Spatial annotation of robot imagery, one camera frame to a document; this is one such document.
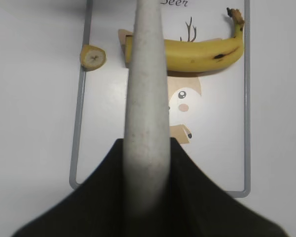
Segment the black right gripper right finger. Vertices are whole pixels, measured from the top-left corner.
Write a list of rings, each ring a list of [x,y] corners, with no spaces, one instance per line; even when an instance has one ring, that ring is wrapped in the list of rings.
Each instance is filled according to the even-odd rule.
[[[217,186],[171,138],[171,237],[286,237]]]

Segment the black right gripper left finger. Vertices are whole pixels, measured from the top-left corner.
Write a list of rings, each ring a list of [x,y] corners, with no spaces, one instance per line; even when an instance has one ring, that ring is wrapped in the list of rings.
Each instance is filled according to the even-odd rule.
[[[15,237],[122,237],[123,140],[117,139],[92,174],[57,205],[19,228]]]

